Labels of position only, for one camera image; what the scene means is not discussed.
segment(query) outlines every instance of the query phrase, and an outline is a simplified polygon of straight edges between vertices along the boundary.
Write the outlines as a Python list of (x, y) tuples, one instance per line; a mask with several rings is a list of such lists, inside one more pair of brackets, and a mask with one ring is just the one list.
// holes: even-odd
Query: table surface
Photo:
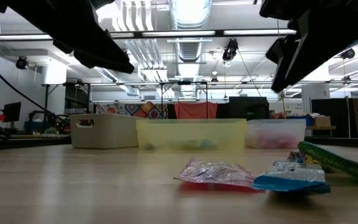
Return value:
[[(358, 149), (328, 149), (358, 161)], [(1, 223), (358, 223), (358, 183), (327, 175), (332, 193), (190, 191), (174, 180), (191, 157), (261, 174), (289, 150), (241, 155), (45, 146), (0, 151)]]

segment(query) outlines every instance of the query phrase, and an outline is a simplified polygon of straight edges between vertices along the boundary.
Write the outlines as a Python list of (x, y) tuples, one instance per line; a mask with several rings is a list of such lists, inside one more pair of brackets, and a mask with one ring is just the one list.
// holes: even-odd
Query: green object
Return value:
[(58, 132), (55, 128), (48, 128), (44, 131), (43, 134), (58, 134)]
[(320, 163), (325, 166), (342, 170), (351, 176), (358, 178), (358, 162), (345, 159), (322, 147), (305, 141), (299, 142), (298, 149), (303, 154), (305, 163)]

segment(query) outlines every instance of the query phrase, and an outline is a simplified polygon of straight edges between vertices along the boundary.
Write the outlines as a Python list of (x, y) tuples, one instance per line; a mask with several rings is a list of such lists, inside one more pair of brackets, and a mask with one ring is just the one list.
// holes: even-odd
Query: clear plastic bin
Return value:
[(246, 146), (256, 149), (297, 149), (305, 139), (303, 119), (260, 119), (247, 122)]
[(139, 147), (164, 151), (242, 152), (245, 119), (150, 119), (136, 121)]

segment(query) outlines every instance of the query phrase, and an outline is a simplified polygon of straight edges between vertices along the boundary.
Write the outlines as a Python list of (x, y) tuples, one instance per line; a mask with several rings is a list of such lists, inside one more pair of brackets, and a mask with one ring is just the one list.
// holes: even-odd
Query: desk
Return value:
[[(327, 148), (358, 161), (358, 149)], [(173, 180), (191, 157), (244, 161), (259, 175), (288, 153), (246, 149), (241, 155), (151, 154), (67, 145), (3, 150), (0, 224), (358, 224), (358, 185), (341, 175), (329, 179), (332, 193), (296, 198), (271, 192), (187, 192)]]
[(311, 135), (313, 136), (313, 131), (329, 131), (329, 137), (333, 136), (333, 130), (336, 129), (336, 126), (307, 126), (306, 130), (311, 130)]

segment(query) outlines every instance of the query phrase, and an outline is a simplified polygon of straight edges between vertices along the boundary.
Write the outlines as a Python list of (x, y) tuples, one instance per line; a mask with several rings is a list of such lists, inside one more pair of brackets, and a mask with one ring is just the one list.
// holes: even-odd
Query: white storage bin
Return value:
[(305, 139), (303, 119), (260, 119), (247, 122), (246, 146), (256, 149), (297, 149)]
[[(76, 148), (114, 149), (137, 147), (136, 118), (118, 114), (79, 114), (70, 116), (71, 141)], [(92, 126), (78, 122), (87, 120)]]

